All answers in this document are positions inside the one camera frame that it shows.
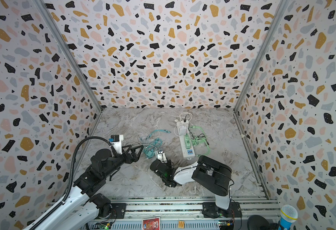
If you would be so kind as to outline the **white rectangular charger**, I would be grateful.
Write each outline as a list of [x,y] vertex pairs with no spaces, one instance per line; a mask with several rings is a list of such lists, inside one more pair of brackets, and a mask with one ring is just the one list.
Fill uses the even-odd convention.
[[179,126],[178,127],[179,136],[184,136],[187,134],[187,127],[186,126]]

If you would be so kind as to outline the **small white blue power strip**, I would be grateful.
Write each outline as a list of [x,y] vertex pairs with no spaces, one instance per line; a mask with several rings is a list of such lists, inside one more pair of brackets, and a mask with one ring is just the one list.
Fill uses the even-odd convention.
[[157,150],[156,151],[156,158],[161,161],[162,163],[166,163],[167,162],[167,158],[165,155],[165,152],[163,150]]

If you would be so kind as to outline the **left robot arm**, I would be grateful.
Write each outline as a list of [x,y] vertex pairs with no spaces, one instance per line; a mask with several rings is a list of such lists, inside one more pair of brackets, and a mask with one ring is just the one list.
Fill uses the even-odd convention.
[[[99,150],[91,157],[91,165],[74,178],[77,152],[84,142],[101,140],[109,148]],[[118,219],[123,215],[114,208],[110,199],[98,191],[110,181],[124,164],[138,162],[144,147],[142,145],[122,147],[118,153],[110,140],[102,137],[87,137],[76,146],[71,160],[69,183],[65,194],[38,219],[31,223],[28,230],[77,230],[95,218]]]

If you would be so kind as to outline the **teal charger plug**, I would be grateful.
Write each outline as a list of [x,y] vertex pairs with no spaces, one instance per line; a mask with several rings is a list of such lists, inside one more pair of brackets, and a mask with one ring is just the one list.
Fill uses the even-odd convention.
[[153,158],[155,156],[155,150],[154,149],[148,149],[148,150],[146,150],[145,155],[148,159]]

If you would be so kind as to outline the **green charger plug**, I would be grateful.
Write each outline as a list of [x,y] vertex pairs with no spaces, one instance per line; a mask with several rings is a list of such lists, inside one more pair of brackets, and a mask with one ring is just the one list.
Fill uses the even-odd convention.
[[184,136],[184,142],[185,142],[185,147],[186,149],[190,149],[191,148],[191,142],[190,142],[190,137],[189,135],[185,135]]

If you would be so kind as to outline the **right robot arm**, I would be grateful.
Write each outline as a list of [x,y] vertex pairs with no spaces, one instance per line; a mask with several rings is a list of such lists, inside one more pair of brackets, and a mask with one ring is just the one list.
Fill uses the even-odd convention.
[[170,160],[162,162],[157,159],[150,165],[150,170],[167,187],[174,188],[197,182],[212,192],[215,195],[215,203],[203,203],[202,214],[205,218],[228,218],[232,215],[230,187],[234,185],[234,181],[229,166],[207,156],[200,156],[197,162],[177,168],[173,167]]

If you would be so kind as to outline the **large colourful power strip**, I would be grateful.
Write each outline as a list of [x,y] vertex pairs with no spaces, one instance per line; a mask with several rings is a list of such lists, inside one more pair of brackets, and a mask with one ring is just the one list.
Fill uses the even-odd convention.
[[178,136],[180,139],[181,151],[183,158],[191,160],[194,158],[195,152],[192,144],[190,132],[189,132],[189,122],[179,121],[177,124]]

